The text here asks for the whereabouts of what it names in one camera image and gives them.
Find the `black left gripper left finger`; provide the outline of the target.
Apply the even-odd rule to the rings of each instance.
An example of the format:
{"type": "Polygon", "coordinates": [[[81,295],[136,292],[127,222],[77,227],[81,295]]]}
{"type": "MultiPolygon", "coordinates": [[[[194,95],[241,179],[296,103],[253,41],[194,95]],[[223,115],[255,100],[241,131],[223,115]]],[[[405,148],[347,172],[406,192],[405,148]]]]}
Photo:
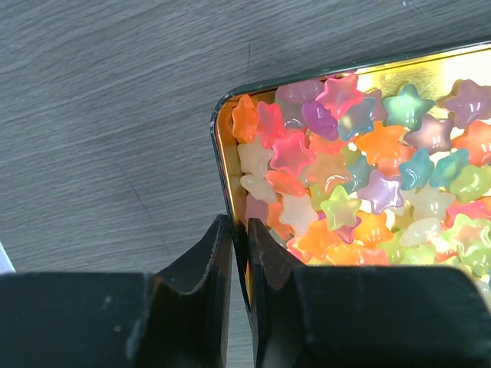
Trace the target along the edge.
{"type": "Polygon", "coordinates": [[[3,367],[224,367],[232,225],[151,273],[1,277],[3,367]]]}

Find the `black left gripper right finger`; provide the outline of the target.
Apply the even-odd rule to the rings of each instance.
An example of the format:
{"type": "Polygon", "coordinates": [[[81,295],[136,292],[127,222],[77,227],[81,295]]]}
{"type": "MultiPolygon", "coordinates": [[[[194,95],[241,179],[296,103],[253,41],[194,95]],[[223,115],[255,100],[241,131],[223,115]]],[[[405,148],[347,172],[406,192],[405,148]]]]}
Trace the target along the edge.
{"type": "Polygon", "coordinates": [[[248,227],[257,367],[490,365],[490,312],[461,270],[307,266],[248,227]]]}

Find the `gold tin of star candies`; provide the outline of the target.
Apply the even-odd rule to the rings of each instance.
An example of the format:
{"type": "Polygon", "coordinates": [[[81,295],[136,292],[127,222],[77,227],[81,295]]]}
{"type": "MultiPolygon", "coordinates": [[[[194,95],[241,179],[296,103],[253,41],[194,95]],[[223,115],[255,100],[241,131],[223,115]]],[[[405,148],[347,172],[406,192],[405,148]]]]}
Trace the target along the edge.
{"type": "Polygon", "coordinates": [[[211,131],[226,206],[305,265],[450,266],[490,299],[490,45],[241,87],[211,131]]]}

